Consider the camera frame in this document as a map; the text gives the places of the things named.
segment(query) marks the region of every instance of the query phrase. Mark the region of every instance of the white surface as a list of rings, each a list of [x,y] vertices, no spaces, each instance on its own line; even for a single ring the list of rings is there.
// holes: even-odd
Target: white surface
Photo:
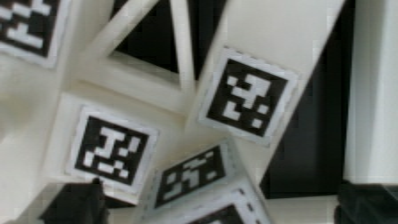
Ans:
[[[274,224],[334,224],[334,196],[267,201]]]
[[[345,176],[398,183],[398,1],[357,2]]]
[[[130,1],[130,7],[140,5],[142,1]],[[130,22],[139,17],[128,15],[135,11],[126,8],[121,11],[126,15],[115,16],[112,26],[101,30],[107,25],[112,1],[71,1],[57,68],[53,70],[43,69],[9,55],[0,54],[0,95],[23,102],[23,109],[20,109],[23,114],[21,126],[11,131],[12,135],[7,135],[0,142],[0,223],[18,217],[46,181],[76,181],[76,179],[69,179],[60,170],[64,170],[66,161],[62,158],[66,157],[62,156],[68,153],[75,128],[68,121],[75,118],[73,110],[76,108],[73,105],[82,95],[91,103],[107,102],[107,107],[126,116],[139,115],[153,123],[169,124],[167,129],[174,131],[167,132],[171,137],[160,140],[163,148],[156,154],[153,166],[187,156],[194,152],[194,148],[201,148],[201,145],[211,143],[226,135],[224,132],[197,124],[199,102],[215,67],[213,63],[219,61],[224,46],[236,48],[300,75],[299,90],[293,93],[270,148],[265,149],[243,140],[236,142],[249,173],[259,182],[341,3],[343,0],[229,0],[203,78],[195,83],[192,68],[188,68],[190,62],[187,61],[178,87],[172,82],[156,77],[156,74],[147,74],[140,69],[121,65],[123,63],[114,58],[92,60],[92,55],[96,57],[108,55],[107,52],[115,47],[119,37],[126,34],[123,32],[131,29],[133,24]],[[176,1],[172,7],[176,12],[181,12],[178,10],[185,8],[183,1]],[[179,34],[187,30],[185,25],[179,24],[176,31]],[[190,55],[187,38],[185,36],[179,39],[179,57]],[[98,46],[98,49],[89,47],[84,51],[89,43],[91,46]],[[94,95],[85,90],[87,86],[89,89],[94,89]],[[59,101],[60,95],[69,97],[68,104]]]

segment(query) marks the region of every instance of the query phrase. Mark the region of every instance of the dark gap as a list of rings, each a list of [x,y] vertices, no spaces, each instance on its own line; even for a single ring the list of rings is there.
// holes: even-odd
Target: dark gap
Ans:
[[[126,0],[115,0],[115,15]],[[115,51],[178,73],[176,40],[171,15],[171,2],[160,0]]]
[[[203,70],[226,0],[188,0],[195,80]]]
[[[343,180],[355,0],[348,0],[261,181],[265,197],[330,195]]]

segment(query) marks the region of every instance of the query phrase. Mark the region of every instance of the black object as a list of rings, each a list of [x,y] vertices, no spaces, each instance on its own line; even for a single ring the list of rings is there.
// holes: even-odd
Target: black object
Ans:
[[[339,206],[334,211],[334,224],[355,224]]]
[[[203,70],[227,0],[188,0],[195,79]]]
[[[261,181],[265,197],[330,195],[343,179],[355,1],[332,29]]]
[[[46,224],[107,224],[103,187],[91,184],[66,184],[41,215]]]
[[[112,16],[126,0],[114,3]],[[171,2],[160,0],[115,50],[178,73]]]
[[[398,187],[380,184],[354,185],[345,183],[339,188],[339,206],[354,223],[398,223]]]

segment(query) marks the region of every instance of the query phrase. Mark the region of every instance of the white frame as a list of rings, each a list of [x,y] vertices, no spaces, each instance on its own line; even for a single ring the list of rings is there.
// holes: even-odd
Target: white frame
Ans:
[[[176,55],[179,72],[172,82],[153,73],[172,74],[169,70],[140,62],[131,56],[124,60],[139,61],[140,66],[130,66],[112,57],[114,49],[128,36],[144,16],[160,0],[128,0],[108,24],[82,53],[82,71],[78,79],[112,89],[130,97],[140,98],[153,105],[187,115],[187,105],[195,95],[192,38],[188,26],[187,0],[171,1],[171,14],[174,24]]]
[[[213,212],[215,210],[211,208],[217,208],[217,211],[226,208],[229,205],[235,206],[236,208],[236,212],[240,214],[240,218],[243,223],[252,223],[256,224],[256,220],[267,220],[267,222],[259,223],[259,224],[270,224],[270,219],[267,216],[263,216],[261,212],[256,212],[258,210],[254,209],[254,211],[249,210],[247,204],[254,205],[258,208],[263,208],[263,205],[259,203],[259,199],[254,195],[252,189],[249,188],[247,185],[243,186],[236,186],[235,189],[227,189],[231,190],[226,194],[222,194],[220,197],[217,197],[213,199],[213,201],[208,202],[208,204],[211,204],[211,206],[201,206],[195,207],[192,210],[194,212],[190,212],[188,216],[183,214],[178,215],[178,220],[174,220],[176,224],[187,224],[190,222],[194,222],[195,220],[199,220],[201,218],[204,218]]]
[[[183,197],[179,197],[176,200],[172,200],[167,203],[167,206],[160,206],[158,208],[155,208],[155,202],[156,202],[156,195],[158,195],[158,188],[160,188],[160,181],[162,181],[162,176],[163,176],[163,172],[169,168],[172,168],[176,166],[176,164],[179,164],[185,160],[188,160],[190,158],[194,158],[203,152],[206,152],[215,146],[220,146],[220,154],[222,154],[222,159],[224,159],[224,170],[226,170],[226,176],[204,186],[204,189],[197,189],[197,191],[190,192]],[[220,142],[217,142],[217,144],[211,144],[204,150],[201,150],[195,154],[192,154],[185,159],[181,159],[176,163],[172,163],[172,165],[169,165],[167,167],[162,168],[162,171],[156,172],[156,176],[155,176],[155,181],[153,181],[153,191],[151,191],[151,195],[149,195],[149,202],[147,202],[147,211],[144,214],[144,217],[149,217],[155,213],[158,213],[160,211],[163,211],[163,209],[167,207],[171,207],[172,205],[176,205],[181,201],[181,198],[192,198],[197,196],[197,194],[203,193],[203,190],[206,190],[213,185],[219,185],[236,174],[236,159],[235,156],[231,157],[231,154],[236,153],[236,149],[233,148],[235,145],[231,144],[229,140],[222,140]]]
[[[131,185],[124,185],[114,180],[110,180],[107,177],[101,177],[91,174],[89,172],[84,172],[82,170],[75,169],[75,162],[78,158],[80,143],[82,143],[84,134],[85,134],[89,117],[100,118],[101,120],[108,121],[110,123],[114,123],[115,125],[123,126],[128,129],[140,130],[140,132],[147,134],[149,136]],[[71,175],[76,175],[78,177],[82,177],[85,180],[92,180],[98,177],[107,186],[126,191],[128,193],[137,194],[144,186],[142,182],[146,180],[146,173],[147,173],[151,155],[155,152],[156,139],[158,139],[156,129],[135,123],[131,119],[124,119],[123,116],[114,116],[107,114],[105,112],[101,112],[101,110],[94,109],[92,107],[84,106],[82,112],[80,112],[78,125],[76,125],[76,135],[75,135],[73,144],[71,144],[71,153],[69,153],[69,160],[66,165],[66,172]]]
[[[219,86],[219,83],[220,83],[222,73],[224,73],[224,69],[226,69],[229,59],[233,59],[242,64],[245,64],[247,66],[251,66],[252,68],[256,68],[258,70],[265,71],[274,76],[277,76],[277,77],[281,77],[283,79],[288,80],[284,92],[283,92],[279,103],[277,103],[277,106],[275,106],[275,112],[274,112],[268,128],[267,128],[267,131],[265,131],[265,135],[261,137],[258,135],[254,135],[252,133],[249,133],[247,131],[243,131],[242,129],[235,128],[233,126],[227,126],[224,123],[220,123],[219,121],[211,120],[206,117],[206,113],[208,113],[211,102],[213,102],[213,96],[215,96],[215,92],[217,92],[217,86]],[[274,135],[274,132],[277,130],[286,105],[290,103],[293,89],[297,87],[297,80],[299,80],[299,75],[291,71],[283,70],[275,65],[267,64],[265,61],[254,59],[249,55],[245,55],[238,51],[235,51],[235,49],[224,48],[224,51],[222,51],[222,54],[220,54],[220,59],[219,59],[219,64],[217,64],[217,67],[215,67],[211,83],[210,83],[210,87],[208,87],[208,90],[206,90],[203,105],[201,105],[199,123],[203,123],[204,125],[208,125],[210,127],[217,128],[217,129],[226,130],[227,132],[233,133],[235,136],[238,136],[238,137],[245,138],[247,140],[254,141],[258,144],[267,145],[270,143],[272,135]]]
[[[0,52],[9,53],[14,57],[39,64],[44,68],[53,68],[57,65],[62,36],[68,24],[69,4],[71,0],[60,0],[53,38],[46,58],[41,57],[37,54],[30,53],[28,51],[25,51],[23,49],[20,49],[18,47],[11,46],[7,43],[0,42]]]

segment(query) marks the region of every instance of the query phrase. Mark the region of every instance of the black square pattern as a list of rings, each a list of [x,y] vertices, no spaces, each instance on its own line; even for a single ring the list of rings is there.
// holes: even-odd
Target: black square pattern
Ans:
[[[288,80],[227,60],[206,118],[263,137]]]
[[[0,1],[0,42],[46,58],[64,0]]]
[[[162,173],[155,208],[226,177],[220,146],[194,156]]]
[[[89,117],[75,169],[131,185],[149,135]]]
[[[188,224],[243,224],[235,205],[229,205]]]

